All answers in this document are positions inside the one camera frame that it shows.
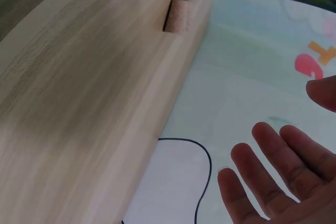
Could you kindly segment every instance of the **wood grain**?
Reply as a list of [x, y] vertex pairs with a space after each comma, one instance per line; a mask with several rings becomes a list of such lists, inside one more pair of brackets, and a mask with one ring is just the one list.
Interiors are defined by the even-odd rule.
[[0, 223], [122, 219], [203, 37], [192, 1], [184, 35], [170, 0], [44, 0], [0, 41]]

